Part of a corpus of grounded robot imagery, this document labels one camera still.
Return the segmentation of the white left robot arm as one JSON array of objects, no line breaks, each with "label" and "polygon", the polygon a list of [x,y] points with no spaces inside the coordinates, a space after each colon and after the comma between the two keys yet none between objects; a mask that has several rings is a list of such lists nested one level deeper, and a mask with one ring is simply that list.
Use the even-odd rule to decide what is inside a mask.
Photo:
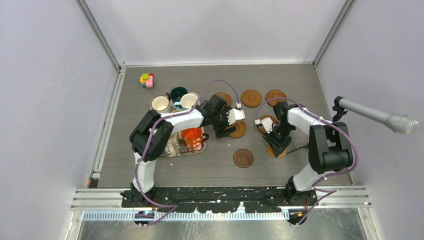
[{"label": "white left robot arm", "polygon": [[233,124],[244,118],[240,103],[233,108],[216,94],[208,101],[175,113],[149,110],[129,136],[135,158],[134,178],[130,189],[121,193],[122,206],[148,207],[153,202],[156,160],[172,134],[211,125],[217,138],[228,137],[236,130]]}]

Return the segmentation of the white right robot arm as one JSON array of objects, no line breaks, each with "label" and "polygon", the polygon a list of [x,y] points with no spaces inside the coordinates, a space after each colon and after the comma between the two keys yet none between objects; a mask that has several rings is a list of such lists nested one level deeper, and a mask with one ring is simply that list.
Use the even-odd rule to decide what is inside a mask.
[{"label": "white right robot arm", "polygon": [[343,122],[326,121],[302,105],[285,101],[274,105],[273,111],[278,122],[267,117],[256,119],[255,124],[265,130],[263,138],[275,157],[286,152],[292,141],[291,131],[301,130],[308,136],[308,164],[289,178],[283,192],[287,203],[299,205],[313,195],[315,186],[326,176],[353,165],[348,128]]}]

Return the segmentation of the ringed wooden coaster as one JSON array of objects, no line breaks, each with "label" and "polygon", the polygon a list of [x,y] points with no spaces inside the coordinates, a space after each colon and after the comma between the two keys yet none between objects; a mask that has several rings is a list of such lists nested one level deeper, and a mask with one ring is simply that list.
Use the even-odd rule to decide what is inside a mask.
[{"label": "ringed wooden coaster", "polygon": [[246,132],[247,132],[247,124],[245,123],[245,121],[240,120],[235,122],[234,124],[228,126],[226,128],[226,130],[231,130],[231,129],[235,129],[233,132],[231,132],[228,136],[233,138],[233,139],[238,139],[243,137]]},{"label": "ringed wooden coaster", "polygon": [[225,100],[228,106],[232,105],[232,98],[231,96],[226,92],[217,92],[215,93],[216,96],[220,97],[221,99]]},{"label": "ringed wooden coaster", "polygon": [[255,120],[256,128],[262,135],[270,134],[278,123],[279,120],[272,115],[263,115],[259,119]]},{"label": "ringed wooden coaster", "polygon": [[265,95],[266,103],[274,107],[278,102],[285,102],[285,99],[278,99],[278,98],[287,98],[286,94],[278,89],[272,89],[268,91]]},{"label": "ringed wooden coaster", "polygon": [[245,90],[241,94],[241,102],[249,108],[258,107],[262,103],[263,97],[261,93],[255,89]]}]

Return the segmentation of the orange translucent cup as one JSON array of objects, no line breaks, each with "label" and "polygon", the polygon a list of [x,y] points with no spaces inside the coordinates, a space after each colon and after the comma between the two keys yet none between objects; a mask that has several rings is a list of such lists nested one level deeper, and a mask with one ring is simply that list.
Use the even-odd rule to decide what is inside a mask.
[{"label": "orange translucent cup", "polygon": [[201,150],[204,142],[209,139],[209,135],[201,127],[185,129],[181,134],[185,146],[194,151]]}]

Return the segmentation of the light wooden coaster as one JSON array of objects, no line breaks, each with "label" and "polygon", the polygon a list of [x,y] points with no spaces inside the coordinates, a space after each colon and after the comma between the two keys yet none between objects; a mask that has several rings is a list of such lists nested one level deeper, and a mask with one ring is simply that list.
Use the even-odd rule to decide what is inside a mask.
[{"label": "light wooden coaster", "polygon": [[266,151],[272,158],[277,158],[277,159],[282,158],[287,153],[287,149],[284,149],[283,151],[274,150],[270,144],[267,145]]}]

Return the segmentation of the dark walnut coaster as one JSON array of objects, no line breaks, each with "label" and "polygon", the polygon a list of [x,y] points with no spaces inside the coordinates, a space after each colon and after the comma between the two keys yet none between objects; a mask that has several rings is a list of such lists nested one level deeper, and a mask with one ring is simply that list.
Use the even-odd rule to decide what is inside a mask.
[{"label": "dark walnut coaster", "polygon": [[240,168],[248,168],[253,164],[254,156],[249,150],[241,148],[234,152],[233,162]]}]

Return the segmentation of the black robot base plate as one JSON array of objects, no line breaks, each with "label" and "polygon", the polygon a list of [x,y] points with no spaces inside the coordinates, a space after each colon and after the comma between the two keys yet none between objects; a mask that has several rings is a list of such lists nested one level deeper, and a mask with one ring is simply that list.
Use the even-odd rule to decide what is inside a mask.
[{"label": "black robot base plate", "polygon": [[314,191],[295,192],[277,186],[153,187],[145,194],[134,186],[120,193],[123,208],[152,208],[160,213],[273,213],[278,207],[303,210],[317,202]]}]

